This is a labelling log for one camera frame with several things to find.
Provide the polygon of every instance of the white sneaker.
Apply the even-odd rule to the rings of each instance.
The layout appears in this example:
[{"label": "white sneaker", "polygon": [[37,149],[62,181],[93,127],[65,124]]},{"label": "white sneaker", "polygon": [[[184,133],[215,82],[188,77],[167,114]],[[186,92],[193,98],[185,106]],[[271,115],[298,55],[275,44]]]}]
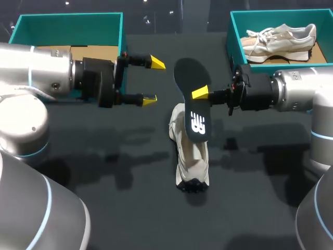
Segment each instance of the white sneaker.
[{"label": "white sneaker", "polygon": [[169,136],[177,144],[178,165],[176,185],[182,191],[204,191],[209,186],[207,142],[192,143],[185,132],[185,104],[172,111]]},{"label": "white sneaker", "polygon": [[316,41],[316,26],[291,28],[285,24],[267,28],[261,32],[247,31],[248,37],[241,39],[247,60],[263,63],[271,56],[282,56],[289,60],[307,61]]}]

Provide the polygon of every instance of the insole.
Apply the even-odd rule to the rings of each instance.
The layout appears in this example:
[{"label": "insole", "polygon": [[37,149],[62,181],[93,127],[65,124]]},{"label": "insole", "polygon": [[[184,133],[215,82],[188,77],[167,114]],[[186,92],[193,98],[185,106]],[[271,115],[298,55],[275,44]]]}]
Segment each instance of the insole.
[{"label": "insole", "polygon": [[206,68],[197,60],[182,58],[174,67],[174,80],[185,101],[185,130],[194,143],[205,142],[211,136],[210,102],[192,99],[192,92],[211,84]]}]

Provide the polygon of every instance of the white rubber sole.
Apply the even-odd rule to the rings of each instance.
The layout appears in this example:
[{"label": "white rubber sole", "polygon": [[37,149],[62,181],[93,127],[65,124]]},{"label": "white rubber sole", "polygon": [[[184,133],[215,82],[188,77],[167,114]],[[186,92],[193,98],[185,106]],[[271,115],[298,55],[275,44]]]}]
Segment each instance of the white rubber sole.
[{"label": "white rubber sole", "polygon": [[252,61],[254,63],[263,63],[268,58],[272,56],[281,56],[284,58],[287,58],[289,60],[295,60],[295,61],[307,61],[309,59],[309,51],[304,52],[275,52],[268,56],[245,56],[246,60]]},{"label": "white rubber sole", "polygon": [[[172,118],[170,120],[170,123],[169,123],[169,137],[172,141],[174,141],[175,143],[176,142],[176,138],[175,138],[175,135],[174,135],[174,131],[173,131],[173,128],[172,128],[172,125],[171,125],[171,121],[172,121]],[[180,185],[180,183],[184,181],[186,182],[183,178],[182,178],[182,175],[181,175],[181,170],[180,170],[180,167],[179,167],[179,164],[177,164],[177,170],[176,170],[176,185]],[[209,174],[208,174],[208,171],[207,171],[207,174],[204,178],[204,181],[203,183],[205,183],[207,186],[209,186]]]}]

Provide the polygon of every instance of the cardboard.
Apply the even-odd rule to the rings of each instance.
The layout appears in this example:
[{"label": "cardboard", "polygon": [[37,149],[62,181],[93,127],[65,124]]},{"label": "cardboard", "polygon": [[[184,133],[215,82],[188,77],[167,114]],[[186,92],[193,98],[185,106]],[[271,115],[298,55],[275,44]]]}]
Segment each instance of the cardboard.
[{"label": "cardboard", "polygon": [[293,60],[287,60],[283,58],[269,58],[265,62],[263,62],[261,65],[273,65],[273,64],[326,64],[327,61],[318,45],[317,42],[315,42],[314,46],[312,47],[312,53],[311,57],[308,61],[293,61]]},{"label": "cardboard", "polygon": [[70,51],[73,60],[82,60],[83,57],[88,57],[115,62],[118,57],[118,46],[39,46],[38,48]]}]

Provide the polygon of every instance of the dark tabletop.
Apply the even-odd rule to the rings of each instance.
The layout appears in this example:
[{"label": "dark tabletop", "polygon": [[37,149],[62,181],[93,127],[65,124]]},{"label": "dark tabletop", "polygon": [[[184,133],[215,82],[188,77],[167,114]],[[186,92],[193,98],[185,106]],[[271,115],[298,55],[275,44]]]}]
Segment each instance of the dark tabletop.
[{"label": "dark tabletop", "polygon": [[156,93],[146,108],[49,105],[50,161],[41,172],[87,205],[89,250],[298,249],[294,217],[314,182],[308,164],[310,117],[274,110],[214,106],[209,141],[210,188],[182,193],[175,186],[177,155],[168,135],[182,96],[173,67],[192,57],[224,87],[230,71],[224,33],[129,35],[129,51],[151,53],[166,71],[132,67],[128,93]]}]

